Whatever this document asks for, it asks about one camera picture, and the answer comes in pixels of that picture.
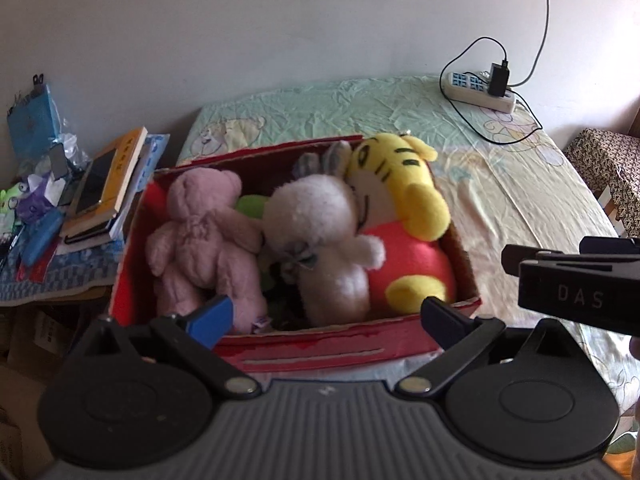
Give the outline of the pink teddy bear plush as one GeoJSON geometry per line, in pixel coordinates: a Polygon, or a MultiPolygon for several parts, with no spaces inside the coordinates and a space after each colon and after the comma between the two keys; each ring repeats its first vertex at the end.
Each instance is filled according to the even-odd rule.
{"type": "Polygon", "coordinates": [[[193,313],[206,292],[232,301],[232,330],[250,334],[265,322],[257,255],[262,231],[235,209],[241,178],[232,171],[195,168],[180,174],[167,194],[169,220],[146,240],[156,277],[158,315],[193,313]]]}

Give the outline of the green bean plush toy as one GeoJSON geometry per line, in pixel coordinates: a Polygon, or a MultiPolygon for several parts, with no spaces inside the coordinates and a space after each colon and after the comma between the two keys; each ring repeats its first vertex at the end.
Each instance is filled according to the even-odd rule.
{"type": "Polygon", "coordinates": [[[236,202],[235,210],[248,218],[260,220],[264,215],[264,209],[268,202],[268,196],[243,195],[236,202]]]}

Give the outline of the yellow tiger plush toy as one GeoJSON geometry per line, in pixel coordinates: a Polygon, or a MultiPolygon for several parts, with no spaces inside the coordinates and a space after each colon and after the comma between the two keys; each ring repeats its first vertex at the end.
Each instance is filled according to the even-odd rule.
{"type": "Polygon", "coordinates": [[[454,300],[456,281],[439,241],[450,227],[434,185],[437,152],[409,133],[377,133],[352,150],[345,181],[358,203],[359,232],[382,240],[385,262],[368,273],[379,316],[419,312],[429,296],[454,300]]]}

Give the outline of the white rabbit plush blue bow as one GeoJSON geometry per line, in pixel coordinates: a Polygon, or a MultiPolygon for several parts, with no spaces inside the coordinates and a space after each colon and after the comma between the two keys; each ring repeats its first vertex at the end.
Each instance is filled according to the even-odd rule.
{"type": "Polygon", "coordinates": [[[262,214],[266,244],[296,283],[314,327],[365,321],[368,273],[386,259],[379,237],[358,232],[355,192],[345,181],[351,154],[346,141],[323,155],[303,154],[294,180],[272,193],[262,214]]]}

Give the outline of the blue checkered cloth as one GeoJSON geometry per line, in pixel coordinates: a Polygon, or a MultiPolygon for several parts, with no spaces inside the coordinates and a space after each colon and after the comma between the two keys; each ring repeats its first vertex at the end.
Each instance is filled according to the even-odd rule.
{"type": "Polygon", "coordinates": [[[113,285],[125,248],[122,240],[115,240],[81,252],[53,256],[43,273],[35,273],[33,266],[19,274],[23,246],[24,243],[17,243],[2,266],[2,307],[73,296],[93,287],[113,285]]]}

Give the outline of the floral brown cloth cover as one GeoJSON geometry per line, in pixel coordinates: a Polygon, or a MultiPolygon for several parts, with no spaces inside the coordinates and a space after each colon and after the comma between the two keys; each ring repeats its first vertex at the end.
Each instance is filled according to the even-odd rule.
{"type": "Polygon", "coordinates": [[[639,237],[639,139],[588,128],[570,141],[564,154],[595,196],[610,191],[624,231],[639,237]]]}

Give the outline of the cartoon print bed sheet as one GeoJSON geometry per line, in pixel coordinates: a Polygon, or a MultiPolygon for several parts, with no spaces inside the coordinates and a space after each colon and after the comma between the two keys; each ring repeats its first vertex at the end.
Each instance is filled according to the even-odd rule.
{"type": "Polygon", "coordinates": [[[518,282],[500,264],[507,244],[577,252],[614,228],[559,147],[518,108],[510,115],[451,106],[429,76],[362,78],[262,92],[204,106],[178,155],[207,155],[290,141],[410,132],[438,154],[433,172],[468,253],[480,315],[530,327],[518,282]]]}

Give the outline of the red cardboard box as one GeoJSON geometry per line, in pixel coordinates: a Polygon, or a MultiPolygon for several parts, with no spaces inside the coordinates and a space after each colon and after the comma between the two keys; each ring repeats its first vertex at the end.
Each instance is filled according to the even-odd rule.
{"type": "MultiPolygon", "coordinates": [[[[362,136],[299,141],[270,146],[243,148],[232,154],[210,156],[188,166],[158,170],[142,193],[140,203],[114,285],[110,313],[122,326],[142,325],[156,317],[155,278],[143,256],[152,232],[169,219],[168,188],[180,174],[194,168],[231,170],[243,179],[245,191],[271,194],[285,182],[285,170],[293,169],[304,153],[324,154],[331,141],[345,140],[356,148],[362,136]]],[[[460,313],[470,316],[480,306],[474,273],[463,250],[454,222],[439,241],[454,270],[456,296],[450,301],[460,313]]],[[[424,332],[419,313],[386,315],[371,321],[310,328],[292,332],[221,338],[214,351],[243,372],[298,372],[330,367],[363,365],[415,356],[435,351],[438,344],[424,332]]]]}

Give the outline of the smartphone on book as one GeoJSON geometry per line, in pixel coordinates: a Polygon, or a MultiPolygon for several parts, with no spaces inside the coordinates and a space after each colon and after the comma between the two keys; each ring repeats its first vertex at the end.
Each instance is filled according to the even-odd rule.
{"type": "Polygon", "coordinates": [[[78,197],[75,210],[76,216],[95,211],[98,209],[98,206],[102,204],[102,194],[105,190],[106,181],[115,154],[116,150],[113,148],[111,151],[97,157],[91,163],[86,174],[85,183],[78,197]]]}

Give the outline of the blue pencil case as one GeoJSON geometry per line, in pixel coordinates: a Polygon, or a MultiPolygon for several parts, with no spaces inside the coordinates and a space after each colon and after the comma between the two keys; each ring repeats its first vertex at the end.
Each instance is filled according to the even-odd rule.
{"type": "Polygon", "coordinates": [[[30,268],[44,254],[52,240],[60,232],[64,214],[58,208],[50,209],[29,231],[29,238],[22,252],[22,263],[30,268]]]}

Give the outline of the yellow book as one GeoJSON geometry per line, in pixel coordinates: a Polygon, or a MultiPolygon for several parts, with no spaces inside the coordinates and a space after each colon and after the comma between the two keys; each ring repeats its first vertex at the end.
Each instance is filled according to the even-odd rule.
{"type": "Polygon", "coordinates": [[[117,216],[147,135],[144,127],[131,130],[90,162],[67,211],[62,237],[76,236],[117,216]]]}

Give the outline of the green frog toy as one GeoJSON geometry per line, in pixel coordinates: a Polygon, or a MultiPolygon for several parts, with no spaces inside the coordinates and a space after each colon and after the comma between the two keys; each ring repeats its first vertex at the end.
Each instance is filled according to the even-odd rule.
{"type": "Polygon", "coordinates": [[[6,217],[6,220],[15,220],[15,209],[18,202],[29,192],[29,186],[27,183],[18,181],[12,188],[1,191],[1,213],[6,217]]]}

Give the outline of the white power strip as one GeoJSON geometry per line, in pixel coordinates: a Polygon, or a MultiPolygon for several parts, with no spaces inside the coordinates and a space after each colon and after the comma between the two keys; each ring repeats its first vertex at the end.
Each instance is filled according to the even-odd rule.
{"type": "Polygon", "coordinates": [[[445,96],[453,101],[488,108],[495,112],[511,114],[515,108],[515,96],[507,91],[504,96],[488,93],[488,84],[473,74],[449,72],[442,80],[445,96]]]}

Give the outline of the black charger adapter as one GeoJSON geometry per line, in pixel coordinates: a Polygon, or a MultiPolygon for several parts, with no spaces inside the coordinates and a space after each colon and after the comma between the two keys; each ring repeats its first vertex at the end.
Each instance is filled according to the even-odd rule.
{"type": "Polygon", "coordinates": [[[492,63],[489,73],[487,93],[495,98],[506,95],[510,77],[509,62],[506,58],[500,64],[492,63]]]}

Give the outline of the blue plastic bag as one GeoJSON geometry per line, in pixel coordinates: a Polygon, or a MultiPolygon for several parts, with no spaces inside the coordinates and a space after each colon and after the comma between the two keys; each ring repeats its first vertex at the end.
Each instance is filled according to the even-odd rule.
{"type": "Polygon", "coordinates": [[[78,146],[77,136],[68,130],[43,74],[32,76],[29,91],[14,96],[6,122],[20,177],[36,172],[43,157],[53,166],[52,148],[62,148],[74,169],[85,165],[86,154],[78,146]]]}

